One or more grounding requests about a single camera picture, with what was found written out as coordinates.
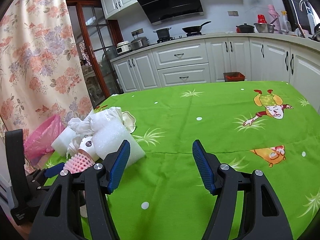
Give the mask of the white paper cup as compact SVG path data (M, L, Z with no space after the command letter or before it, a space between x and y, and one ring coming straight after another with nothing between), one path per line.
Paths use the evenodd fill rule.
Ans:
M83 137L80 142L78 152L84 154L88 158L91 158L93 161L97 161L99 159L99 156L97 155L93 145L92 137Z

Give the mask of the pink lined trash bin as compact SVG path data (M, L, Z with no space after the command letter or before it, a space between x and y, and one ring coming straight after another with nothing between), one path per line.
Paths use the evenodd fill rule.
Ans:
M53 115L35 129L24 141L24 155L32 166L36 166L40 159L52 153L52 142L63 132L65 126L59 115Z

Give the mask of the red floor bin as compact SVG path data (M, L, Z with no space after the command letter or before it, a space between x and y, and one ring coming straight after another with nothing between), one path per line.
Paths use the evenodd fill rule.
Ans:
M225 82L239 82L244 81L245 76L240 72L227 72L223 74Z

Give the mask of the floral curtain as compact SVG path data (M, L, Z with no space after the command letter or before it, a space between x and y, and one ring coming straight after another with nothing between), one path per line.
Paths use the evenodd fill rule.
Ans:
M1 132L92 110L66 0L14 0L1 19Z

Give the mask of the wooden glass door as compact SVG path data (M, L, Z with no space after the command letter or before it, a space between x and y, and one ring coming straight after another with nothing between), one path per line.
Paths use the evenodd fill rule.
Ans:
M122 41L118 21L106 20L100 0L66 0L81 69L93 107L123 93L111 60Z

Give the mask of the silver pressure cooker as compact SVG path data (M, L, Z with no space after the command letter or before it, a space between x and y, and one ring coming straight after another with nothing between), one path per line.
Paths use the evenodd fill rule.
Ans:
M149 40L147 37L137 37L130 42L130 47L132 50L139 50L140 48L145 48L149 46Z

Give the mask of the white foam block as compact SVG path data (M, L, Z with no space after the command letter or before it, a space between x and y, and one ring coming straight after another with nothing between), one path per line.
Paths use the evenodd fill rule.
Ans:
M110 153L117 152L124 140L130 143L130 156L126 167L145 157L144 150L118 119L108 121L105 126L93 134L92 143L97 156L105 159Z
M61 134L52 142L51 147L61 157L74 156L78 153L82 138L70 127L66 127Z

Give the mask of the small pink foam net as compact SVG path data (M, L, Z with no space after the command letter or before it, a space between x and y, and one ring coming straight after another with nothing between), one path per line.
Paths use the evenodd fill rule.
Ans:
M80 173L92 167L95 162L85 154L78 153L72 156L64 165L63 169L71 173Z

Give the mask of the white lower cabinets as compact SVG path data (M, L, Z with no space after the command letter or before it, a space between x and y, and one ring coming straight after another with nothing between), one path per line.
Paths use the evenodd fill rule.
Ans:
M180 38L112 60L124 92L222 82L227 72L247 81L284 81L319 110L319 43L280 34L207 34Z

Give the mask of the black range hood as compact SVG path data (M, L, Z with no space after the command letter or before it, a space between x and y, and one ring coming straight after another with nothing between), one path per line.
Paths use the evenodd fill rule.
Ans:
M203 15L200 0L138 0L152 25Z

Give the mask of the white rice cooker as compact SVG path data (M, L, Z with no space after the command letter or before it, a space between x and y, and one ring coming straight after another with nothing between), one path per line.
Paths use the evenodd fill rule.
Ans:
M116 52L118 55L122 55L131 51L130 42L123 41L119 42L116 47Z

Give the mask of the black stock pot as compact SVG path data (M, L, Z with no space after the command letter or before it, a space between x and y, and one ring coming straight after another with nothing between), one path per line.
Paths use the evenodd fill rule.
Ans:
M169 32L170 29L171 28L162 28L162 29L158 29L153 32L157 34L157 37L159 40L168 39L168 38L170 38L170 32Z

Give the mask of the white foam block left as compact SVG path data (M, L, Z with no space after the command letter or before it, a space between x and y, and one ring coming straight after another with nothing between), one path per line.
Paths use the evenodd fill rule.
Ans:
M74 156L78 153L82 138L70 127L66 127L61 134L52 142L51 147L61 157Z

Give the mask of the white crumpled plastic bag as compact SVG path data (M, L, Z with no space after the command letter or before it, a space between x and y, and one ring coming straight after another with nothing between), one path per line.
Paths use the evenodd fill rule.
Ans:
M118 120L130 133L136 129L135 117L129 111L123 112L120 107L110 107L97 113L91 112L84 120L71 118L68 127L76 134L93 135L112 120Z

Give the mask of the black frying pan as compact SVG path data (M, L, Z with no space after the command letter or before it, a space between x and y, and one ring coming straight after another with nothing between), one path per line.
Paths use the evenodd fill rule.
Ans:
M204 23L201 24L201 25L196 25L196 26L191 26L191 27L184 27L182 30L183 30L188 36L191 36L192 34L201 35L202 27L203 27L204 25L209 24L209 23L211 23L211 21L204 22Z

